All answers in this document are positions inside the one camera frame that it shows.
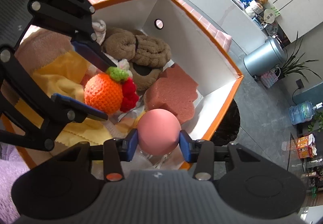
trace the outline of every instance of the trash can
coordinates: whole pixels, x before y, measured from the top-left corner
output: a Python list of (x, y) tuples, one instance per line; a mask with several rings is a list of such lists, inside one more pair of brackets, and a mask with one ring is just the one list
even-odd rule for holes
[(246, 55), (243, 62), (251, 76), (261, 76), (276, 64), (284, 63), (286, 58), (287, 55), (278, 40), (269, 38), (263, 45)]

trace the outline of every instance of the plastic container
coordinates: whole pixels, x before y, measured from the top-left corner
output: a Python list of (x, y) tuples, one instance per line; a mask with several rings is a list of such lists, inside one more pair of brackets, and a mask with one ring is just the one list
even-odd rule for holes
[(263, 45), (246, 55), (243, 62), (251, 76), (261, 76), (275, 65), (284, 63), (286, 57), (278, 40), (269, 38)]
[(289, 117), (293, 125), (304, 123), (312, 120), (317, 109), (322, 107), (322, 103), (312, 105), (311, 102), (306, 101), (296, 106), (289, 108)]

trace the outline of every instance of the blue gripper pad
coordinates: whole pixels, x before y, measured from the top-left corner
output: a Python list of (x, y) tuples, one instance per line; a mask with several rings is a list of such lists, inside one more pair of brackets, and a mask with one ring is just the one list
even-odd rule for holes
[(123, 161), (131, 161), (138, 145), (138, 130), (132, 129), (123, 140), (122, 148), (126, 150), (126, 157)]
[(53, 94), (55, 101), (64, 104), (65, 106), (71, 107), (75, 111), (86, 113), (87, 117), (93, 120), (106, 121), (108, 115), (100, 110), (97, 110), (91, 106), (88, 106), (80, 101), (77, 101), (69, 96), (61, 94)]
[(180, 150), (183, 154), (184, 160), (188, 163), (191, 163), (192, 155), (191, 155), (191, 148), (190, 145), (193, 140), (190, 138), (188, 133), (185, 130), (180, 131)]

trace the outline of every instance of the orange crochet ball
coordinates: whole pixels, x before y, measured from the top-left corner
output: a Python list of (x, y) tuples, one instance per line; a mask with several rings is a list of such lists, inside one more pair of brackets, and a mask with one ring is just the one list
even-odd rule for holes
[(122, 85), (100, 73), (92, 77), (84, 89), (85, 104), (111, 115), (121, 107)]

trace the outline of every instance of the black cord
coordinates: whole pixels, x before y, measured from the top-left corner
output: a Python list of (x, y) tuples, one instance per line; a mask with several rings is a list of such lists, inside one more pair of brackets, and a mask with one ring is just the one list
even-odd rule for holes
[(295, 103), (294, 102), (294, 99), (293, 99), (293, 97), (294, 97), (294, 93), (297, 91), (297, 90), (299, 90), (300, 88), (297, 88), (294, 92), (293, 92), (293, 95), (292, 95), (292, 101), (293, 101), (293, 103)]

